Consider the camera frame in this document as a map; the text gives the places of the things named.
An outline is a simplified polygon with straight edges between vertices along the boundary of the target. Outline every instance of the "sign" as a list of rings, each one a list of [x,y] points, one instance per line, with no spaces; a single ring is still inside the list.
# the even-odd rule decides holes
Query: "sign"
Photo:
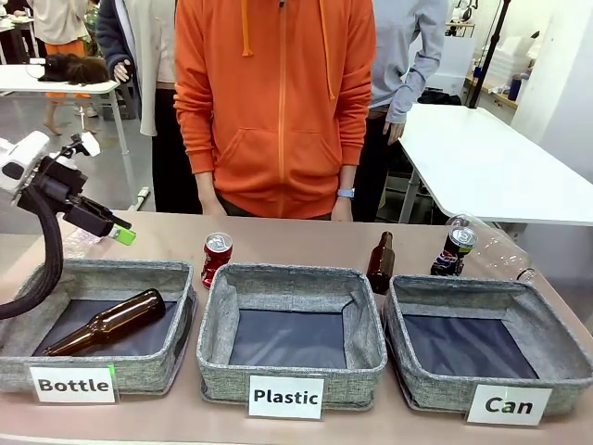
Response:
[[[266,377],[249,381],[249,415],[321,419],[322,378]]]
[[[113,367],[29,368],[41,403],[115,403]]]
[[[550,388],[478,385],[467,421],[476,424],[537,426],[551,392]]]

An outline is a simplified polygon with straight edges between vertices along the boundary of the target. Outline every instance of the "person in orange hoodie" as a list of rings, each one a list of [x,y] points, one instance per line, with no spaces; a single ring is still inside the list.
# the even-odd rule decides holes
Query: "person in orange hoodie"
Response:
[[[179,0],[175,107],[205,214],[352,221],[372,0]]]

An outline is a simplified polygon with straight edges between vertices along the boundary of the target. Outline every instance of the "orange drawstring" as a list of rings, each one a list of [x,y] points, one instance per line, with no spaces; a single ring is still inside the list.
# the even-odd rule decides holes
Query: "orange drawstring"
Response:
[[[327,43],[327,30],[325,28],[325,6],[323,0],[319,0],[319,9],[322,13],[323,50],[325,51],[325,75],[327,76],[327,89],[330,93],[330,100],[335,99],[332,89],[332,73],[330,72],[330,46]]]
[[[247,1],[241,0],[241,21],[243,24],[243,57],[253,56],[249,47],[249,17],[247,16]]]

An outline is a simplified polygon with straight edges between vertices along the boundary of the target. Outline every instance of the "red soda can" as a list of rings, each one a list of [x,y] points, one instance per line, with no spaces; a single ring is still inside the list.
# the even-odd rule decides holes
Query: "red soda can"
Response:
[[[206,237],[204,251],[206,252],[206,262],[202,269],[202,284],[210,289],[216,271],[229,262],[233,255],[233,240],[222,232],[215,232]]]

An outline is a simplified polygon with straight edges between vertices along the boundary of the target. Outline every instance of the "hoodie zipper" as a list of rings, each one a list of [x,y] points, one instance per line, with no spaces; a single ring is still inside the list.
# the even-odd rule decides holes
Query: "hoodie zipper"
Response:
[[[278,217],[284,213],[284,125],[286,114],[286,9],[288,5],[280,7],[280,94],[278,106],[278,168],[280,173],[280,201]]]

